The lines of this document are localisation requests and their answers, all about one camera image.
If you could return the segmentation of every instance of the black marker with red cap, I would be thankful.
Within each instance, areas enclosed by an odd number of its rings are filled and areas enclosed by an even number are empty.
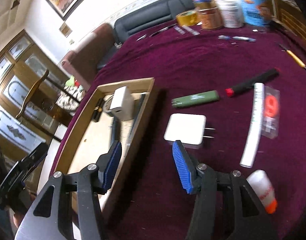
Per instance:
[[[247,90],[252,89],[255,83],[266,83],[274,79],[279,74],[280,70],[278,68],[272,68],[259,76],[253,77],[231,88],[227,88],[225,90],[226,94],[228,97],[233,97],[242,94]]]

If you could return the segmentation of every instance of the silver rivet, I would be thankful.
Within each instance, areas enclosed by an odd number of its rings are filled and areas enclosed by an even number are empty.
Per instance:
[[[233,176],[234,176],[234,177],[239,177],[239,176],[241,176],[241,172],[240,172],[240,171],[233,171],[232,173],[233,173]]]
[[[206,170],[206,168],[207,168],[207,166],[206,166],[206,164],[205,163],[199,163],[198,165],[197,165],[197,168],[199,169],[199,170]]]
[[[53,174],[54,178],[59,178],[62,175],[60,171],[57,171]]]
[[[97,167],[96,164],[90,164],[90,165],[87,166],[87,169],[88,169],[89,171],[92,171],[92,170],[95,170],[96,167]]]

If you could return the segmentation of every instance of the red cloth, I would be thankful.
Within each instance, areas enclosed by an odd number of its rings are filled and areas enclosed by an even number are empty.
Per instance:
[[[216,171],[239,170],[247,177],[265,170],[278,202],[271,215],[283,237],[300,217],[306,204],[306,71],[276,44],[280,42],[306,63],[306,55],[280,33],[252,32],[252,27],[200,31],[193,36],[173,28],[152,38],[136,41],[164,26],[130,37],[96,76],[70,123],[59,152],[81,109],[98,85],[122,80],[154,77],[164,90],[143,137],[140,151],[125,184],[110,226],[117,239],[184,239],[194,206],[194,195],[182,189],[172,157],[172,147],[163,138],[173,113],[203,114],[207,130],[201,149],[188,152]],[[218,40],[219,35],[246,36],[256,42]],[[253,91],[228,98],[225,89],[273,67],[281,70],[268,85],[280,90],[280,126],[275,139],[261,137],[254,166],[239,165],[245,146],[253,104]],[[174,109],[171,99],[217,90],[219,102]]]

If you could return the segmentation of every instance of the cardboard box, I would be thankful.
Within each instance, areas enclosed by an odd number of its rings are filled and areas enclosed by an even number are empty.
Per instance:
[[[152,114],[158,94],[158,90],[154,87],[154,78],[122,81],[99,86],[74,124],[56,166],[56,171],[61,171],[64,174],[79,172],[88,164],[95,163],[101,154],[108,152],[113,117],[102,113],[98,123],[90,122],[90,119],[99,98],[108,99],[117,88],[122,86],[128,87],[134,99],[139,99],[140,93],[147,92],[147,94],[134,125],[134,132],[131,138],[128,138],[128,135],[133,120],[121,122],[122,157],[120,164],[112,188],[105,195],[98,196],[105,220],[109,218],[114,209],[115,202],[127,178]],[[76,193],[72,197],[72,207],[78,212]]]

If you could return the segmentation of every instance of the glue bottle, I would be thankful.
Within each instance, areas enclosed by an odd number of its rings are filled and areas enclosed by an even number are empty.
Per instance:
[[[274,213],[277,208],[277,201],[274,188],[265,171],[254,171],[246,180],[261,200],[266,212],[269,214]]]

